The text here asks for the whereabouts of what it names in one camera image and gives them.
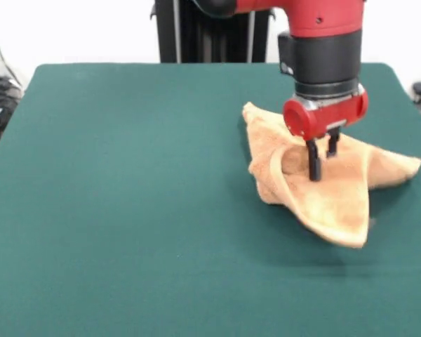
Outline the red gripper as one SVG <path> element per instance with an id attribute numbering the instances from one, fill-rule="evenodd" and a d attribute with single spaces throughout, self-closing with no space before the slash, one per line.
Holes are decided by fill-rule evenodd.
<path id="1" fill-rule="evenodd" d="M 351 95 L 323 100 L 308 100 L 294 95 L 283 105 L 283 120 L 294 136 L 307 140 L 309 179 L 321 179 L 321 162 L 315 138 L 325 136 L 329 131 L 355 124 L 368 109 L 368 94 L 362 85 Z M 339 131 L 329 133 L 326 157 L 337 154 Z"/>

